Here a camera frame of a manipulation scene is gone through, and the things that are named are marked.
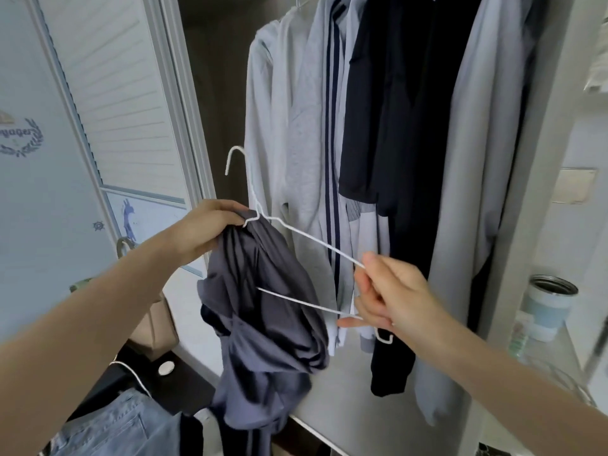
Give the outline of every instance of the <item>forearm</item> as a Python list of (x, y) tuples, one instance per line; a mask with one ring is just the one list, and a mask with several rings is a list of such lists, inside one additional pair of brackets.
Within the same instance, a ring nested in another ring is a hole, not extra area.
[(35, 454), (53, 436), (178, 266), (158, 235), (0, 346), (0, 441), (7, 454)]
[(454, 322), (440, 367), (536, 456), (608, 448), (608, 418)]

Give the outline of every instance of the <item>metal lid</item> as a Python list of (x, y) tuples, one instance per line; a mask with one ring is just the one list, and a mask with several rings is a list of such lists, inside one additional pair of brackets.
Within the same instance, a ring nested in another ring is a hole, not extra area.
[(551, 275), (532, 275), (529, 280), (530, 284), (541, 291), (558, 296), (575, 296), (578, 294), (578, 288), (557, 276)]

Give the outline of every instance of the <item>clothes hanger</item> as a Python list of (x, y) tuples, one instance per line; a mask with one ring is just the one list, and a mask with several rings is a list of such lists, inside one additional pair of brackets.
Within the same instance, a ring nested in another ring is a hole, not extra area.
[[(228, 158), (226, 159), (226, 169), (224, 171), (224, 175), (228, 175), (228, 171), (230, 170), (230, 162), (232, 160), (232, 153), (234, 153), (235, 150), (237, 150), (237, 151), (239, 151), (240, 153), (243, 154), (243, 156), (245, 157), (245, 169), (249, 168), (249, 166), (247, 165), (247, 154), (245, 153), (245, 149), (243, 149), (243, 147), (235, 145), (228, 152)], [(267, 216), (266, 214), (264, 214), (264, 212), (262, 211), (262, 204), (260, 203), (260, 201), (257, 198), (257, 195), (255, 194), (255, 190), (254, 190), (253, 185), (249, 185), (249, 187), (250, 187), (251, 193), (252, 193), (252, 195), (254, 197), (256, 216), (254, 218), (246, 219), (245, 223), (243, 224), (243, 227), (246, 227), (249, 222), (257, 221), (260, 218), (267, 219), (268, 221), (277, 221), (279, 224), (281, 224), (282, 226), (284, 226), (286, 229), (289, 229), (291, 231), (299, 233), (300, 235), (303, 235), (304, 237), (307, 237), (307, 238), (315, 241), (316, 243), (319, 243), (320, 245), (322, 245), (322, 246), (324, 246), (324, 247), (332, 250), (333, 252), (339, 254), (340, 256), (343, 256), (345, 259), (351, 261), (353, 264), (355, 264), (356, 266), (359, 266), (362, 269), (365, 268), (365, 266), (361, 262), (359, 262), (356, 259), (353, 259), (351, 256), (349, 256), (346, 253), (338, 250), (337, 248), (334, 248), (332, 245), (329, 245), (329, 244), (325, 243), (324, 241), (321, 241), (318, 238), (313, 237), (312, 235), (310, 235), (310, 234), (308, 234), (308, 233), (306, 233), (304, 231), (296, 229), (295, 227), (292, 227), (289, 224), (285, 224), (285, 222), (281, 218), (275, 218), (273, 216)], [(334, 309), (328, 309), (327, 307), (317, 306), (315, 304), (311, 304), (310, 302), (300, 301), (299, 299), (293, 299), (293, 298), (290, 298), (290, 297), (287, 297), (287, 296), (283, 296), (282, 294), (278, 294), (278, 293), (275, 293), (273, 291), (269, 291), (267, 289), (260, 288), (259, 286), (256, 287), (256, 288), (259, 289), (260, 291), (272, 294), (273, 296), (277, 296), (277, 297), (282, 298), (282, 299), (287, 299), (288, 301), (296, 302), (298, 304), (302, 304), (302, 305), (305, 305), (305, 306), (310, 306), (310, 307), (313, 307), (313, 308), (318, 309), (318, 310), (323, 310), (323, 311), (326, 311), (326, 312), (331, 312), (333, 314), (344, 315), (345, 317), (353, 317), (355, 319), (363, 320), (358, 315), (354, 315), (354, 314), (350, 314), (350, 313), (346, 313), (346, 312), (340, 312), (340, 311), (337, 311), (337, 310), (334, 310)], [(376, 332), (376, 339), (378, 339), (378, 341), (380, 341), (380, 342), (382, 342), (384, 344), (392, 344), (393, 343), (393, 335), (392, 334), (389, 336), (389, 339), (386, 340), (386, 339), (383, 339), (380, 336), (380, 333), (379, 333), (379, 331), (378, 331), (378, 329), (376, 327), (374, 327), (374, 331)]]

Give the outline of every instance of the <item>white round object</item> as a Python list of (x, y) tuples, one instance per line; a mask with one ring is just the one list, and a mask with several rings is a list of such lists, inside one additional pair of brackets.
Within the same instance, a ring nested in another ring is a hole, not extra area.
[(170, 375), (171, 372), (175, 369), (175, 363), (172, 361), (164, 362), (161, 366), (158, 367), (158, 374), (161, 376)]

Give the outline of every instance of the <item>wardrobe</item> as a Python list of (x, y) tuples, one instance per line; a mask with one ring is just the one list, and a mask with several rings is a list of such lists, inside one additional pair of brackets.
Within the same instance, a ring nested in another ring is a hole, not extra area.
[[(114, 205), (124, 198), (172, 208), (174, 219), (202, 198), (248, 203), (242, 157), (235, 154), (229, 176), (224, 169), (230, 148), (243, 144), (249, 45), (264, 24), (307, 0), (26, 1), (115, 238), (125, 233)], [(480, 320), (480, 335), (497, 348), (508, 343), (527, 287), (607, 3), (548, 3)], [(219, 341), (198, 315), (196, 294), (205, 276), (201, 259), (179, 269), (165, 293), (177, 353), (213, 383), (221, 373)], [(313, 377), (293, 414), (346, 456), (473, 455), (486, 417), (463, 395), (430, 426), (411, 387), (372, 395), (370, 357), (349, 341)]]

